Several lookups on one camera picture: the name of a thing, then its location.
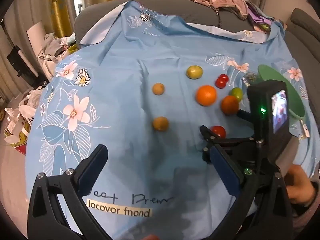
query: pile of clothes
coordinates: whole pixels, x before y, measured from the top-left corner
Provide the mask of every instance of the pile of clothes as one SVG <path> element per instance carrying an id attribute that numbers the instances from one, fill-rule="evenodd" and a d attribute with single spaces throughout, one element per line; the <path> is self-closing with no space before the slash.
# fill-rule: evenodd
<path id="1" fill-rule="evenodd" d="M 79 50 L 76 44 L 76 35 L 73 33 L 70 37 L 58 38 L 55 33 L 45 35 L 42 42 L 42 50 L 38 55 L 38 59 L 43 64 L 47 78 L 50 80 L 54 75 L 54 68 L 57 63 L 65 59 L 67 56 Z"/>
<path id="2" fill-rule="evenodd" d="M 219 8 L 224 8 L 236 14 L 240 19 L 246 20 L 248 19 L 254 30 L 270 33 L 271 23 L 275 20 L 273 17 L 265 15 L 258 6 L 256 6 L 251 1 L 247 0 L 191 0 L 196 3 L 200 3 L 202 5 L 208 6 L 216 12 L 219 16 Z"/>

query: pink cloth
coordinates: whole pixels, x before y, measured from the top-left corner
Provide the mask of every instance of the pink cloth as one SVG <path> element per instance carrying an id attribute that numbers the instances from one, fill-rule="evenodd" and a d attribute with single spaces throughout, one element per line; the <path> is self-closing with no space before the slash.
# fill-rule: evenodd
<path id="1" fill-rule="evenodd" d="M 240 19 L 245 20 L 248 16 L 248 6 L 244 0 L 191 0 L 202 5 L 218 8 L 226 8 L 234 12 Z"/>

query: purple cloth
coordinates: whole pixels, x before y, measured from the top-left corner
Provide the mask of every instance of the purple cloth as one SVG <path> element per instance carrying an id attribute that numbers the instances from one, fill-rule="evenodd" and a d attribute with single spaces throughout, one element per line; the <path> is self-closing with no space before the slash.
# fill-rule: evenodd
<path id="1" fill-rule="evenodd" d="M 257 15 L 255 14 L 250 8 L 248 8 L 248 12 L 249 12 L 249 15 L 251 17 L 251 19 L 255 22 L 255 23 L 259 23 L 259 24 L 268 24 L 268 25 L 271 25 L 272 21 L 270 19 L 267 19 L 261 15 Z"/>

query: bright orange fruit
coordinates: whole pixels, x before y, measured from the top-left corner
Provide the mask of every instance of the bright orange fruit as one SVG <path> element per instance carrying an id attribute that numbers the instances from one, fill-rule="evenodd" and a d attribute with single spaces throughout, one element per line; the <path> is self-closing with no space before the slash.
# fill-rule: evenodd
<path id="1" fill-rule="evenodd" d="M 210 106 L 217 99 L 217 91 L 214 87 L 204 85 L 196 92 L 196 101 L 202 106 Z"/>
<path id="2" fill-rule="evenodd" d="M 238 99 L 234 96 L 226 96 L 221 101 L 221 110 L 226 115 L 236 114 L 239 110 Z"/>

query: green fruit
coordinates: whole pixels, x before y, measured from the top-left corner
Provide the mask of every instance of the green fruit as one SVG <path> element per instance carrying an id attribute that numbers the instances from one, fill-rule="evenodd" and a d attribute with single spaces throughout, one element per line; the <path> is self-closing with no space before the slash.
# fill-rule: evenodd
<path id="1" fill-rule="evenodd" d="M 233 88 L 231 90 L 231 95 L 234 96 L 238 100 L 238 102 L 240 102 L 243 97 L 241 88 Z"/>
<path id="2" fill-rule="evenodd" d="M 203 69 L 200 66 L 190 66 L 187 69 L 187 77 L 191 79 L 198 79 L 202 77 Z"/>

